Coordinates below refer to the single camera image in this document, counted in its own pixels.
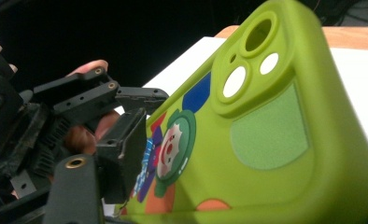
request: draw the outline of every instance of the orange patch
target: orange patch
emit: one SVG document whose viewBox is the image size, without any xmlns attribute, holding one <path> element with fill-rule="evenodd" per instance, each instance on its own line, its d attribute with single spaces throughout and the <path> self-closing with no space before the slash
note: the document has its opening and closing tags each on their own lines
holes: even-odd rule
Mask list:
<svg viewBox="0 0 368 224">
<path fill-rule="evenodd" d="M 196 211 L 213 211 L 213 210 L 227 210 L 231 207 L 223 202 L 222 200 L 218 199 L 208 199 L 202 203 L 200 203 L 196 207 Z"/>
<path fill-rule="evenodd" d="M 146 214 L 170 213 L 175 202 L 175 184 L 170 185 L 162 198 L 154 195 L 156 180 L 154 179 L 149 188 L 149 195 L 146 204 Z"/>
</svg>

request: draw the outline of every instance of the blue patch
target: blue patch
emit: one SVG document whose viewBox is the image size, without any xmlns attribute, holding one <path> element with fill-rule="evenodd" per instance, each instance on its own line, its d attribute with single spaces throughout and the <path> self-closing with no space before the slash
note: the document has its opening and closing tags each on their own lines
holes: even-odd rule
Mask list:
<svg viewBox="0 0 368 224">
<path fill-rule="evenodd" d="M 147 177 L 147 167 L 149 164 L 149 155 L 151 154 L 151 150 L 153 148 L 152 138 L 147 139 L 146 151 L 144 152 L 143 160 L 141 161 L 141 173 L 137 176 L 133 196 L 135 196 L 143 187 L 144 181 Z"/>
<path fill-rule="evenodd" d="M 183 110 L 190 110 L 196 113 L 210 95 L 210 73 L 203 77 L 193 86 L 183 97 Z"/>
</svg>

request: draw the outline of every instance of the wooden surface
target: wooden surface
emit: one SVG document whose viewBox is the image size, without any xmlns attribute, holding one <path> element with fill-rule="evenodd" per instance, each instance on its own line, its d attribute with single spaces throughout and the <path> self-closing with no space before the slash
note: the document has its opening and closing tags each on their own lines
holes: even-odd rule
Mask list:
<svg viewBox="0 0 368 224">
<path fill-rule="evenodd" d="M 216 37 L 227 38 L 237 27 L 228 26 Z M 329 26 L 322 29 L 331 48 L 368 49 L 368 27 Z"/>
</svg>

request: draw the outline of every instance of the cartoon character sticker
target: cartoon character sticker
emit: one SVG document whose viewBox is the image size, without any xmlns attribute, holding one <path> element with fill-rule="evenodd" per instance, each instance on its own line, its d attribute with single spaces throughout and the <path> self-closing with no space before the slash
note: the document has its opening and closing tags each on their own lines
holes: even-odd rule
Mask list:
<svg viewBox="0 0 368 224">
<path fill-rule="evenodd" d="M 195 116 L 190 110 L 176 110 L 168 120 L 167 127 L 162 146 L 157 152 L 157 197 L 163 197 L 167 187 L 178 179 L 190 159 L 196 135 Z"/>
<path fill-rule="evenodd" d="M 165 121 L 166 112 L 150 125 L 152 136 L 142 160 L 132 197 L 142 203 L 147 198 L 146 213 L 166 213 L 173 209 L 174 183 L 187 166 L 196 135 L 195 113 L 210 95 L 211 73 L 206 74 L 182 98 L 182 111 L 176 109 Z"/>
</svg>

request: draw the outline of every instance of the sticker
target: sticker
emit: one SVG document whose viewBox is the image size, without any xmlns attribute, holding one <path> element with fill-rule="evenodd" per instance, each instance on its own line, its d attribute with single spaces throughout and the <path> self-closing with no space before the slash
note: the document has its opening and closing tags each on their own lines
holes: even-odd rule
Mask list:
<svg viewBox="0 0 368 224">
<path fill-rule="evenodd" d="M 234 153 L 246 166 L 272 170 L 297 160 L 309 149 L 293 85 L 269 104 L 234 121 Z"/>
<path fill-rule="evenodd" d="M 168 120 L 167 127 L 163 143 L 157 152 L 157 197 L 163 197 L 167 187 L 183 173 L 190 159 L 196 134 L 195 116 L 190 110 L 176 110 Z"/>
<path fill-rule="evenodd" d="M 210 96 L 210 77 L 208 73 L 195 86 L 193 86 L 183 97 L 183 110 L 190 110 L 196 113 L 204 106 Z"/>
<path fill-rule="evenodd" d="M 152 126 L 152 137 L 148 139 L 146 151 L 142 160 L 141 173 L 137 176 L 132 197 L 137 196 L 139 202 L 143 202 L 146 198 L 149 189 L 151 187 L 152 180 L 155 177 L 157 167 L 157 154 L 161 142 L 163 140 L 163 133 L 161 130 L 161 123 L 164 120 L 165 114 L 163 114 Z"/>
<path fill-rule="evenodd" d="M 230 205 L 220 199 L 207 199 L 196 206 L 196 211 L 228 210 Z"/>
</svg>

